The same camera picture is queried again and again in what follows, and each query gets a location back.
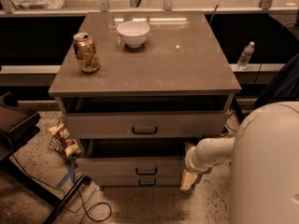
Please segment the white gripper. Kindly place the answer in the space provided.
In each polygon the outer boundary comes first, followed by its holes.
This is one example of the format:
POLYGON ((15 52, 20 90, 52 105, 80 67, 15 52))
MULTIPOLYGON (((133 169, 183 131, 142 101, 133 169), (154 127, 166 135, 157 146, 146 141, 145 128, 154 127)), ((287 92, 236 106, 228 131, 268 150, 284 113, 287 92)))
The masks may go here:
POLYGON ((205 172, 208 166, 205 165, 200 158, 197 157, 196 145, 191 142, 185 142, 185 166, 187 170, 183 171, 180 189, 189 190, 195 183, 198 174, 205 172))

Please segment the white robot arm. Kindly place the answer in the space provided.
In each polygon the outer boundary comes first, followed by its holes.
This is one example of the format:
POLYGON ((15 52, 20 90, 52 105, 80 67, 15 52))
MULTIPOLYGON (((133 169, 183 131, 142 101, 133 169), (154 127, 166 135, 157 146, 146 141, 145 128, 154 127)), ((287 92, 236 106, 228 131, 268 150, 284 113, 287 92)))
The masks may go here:
POLYGON ((299 102, 252 111, 231 138, 188 143, 180 188, 230 160, 230 224, 299 224, 299 102))

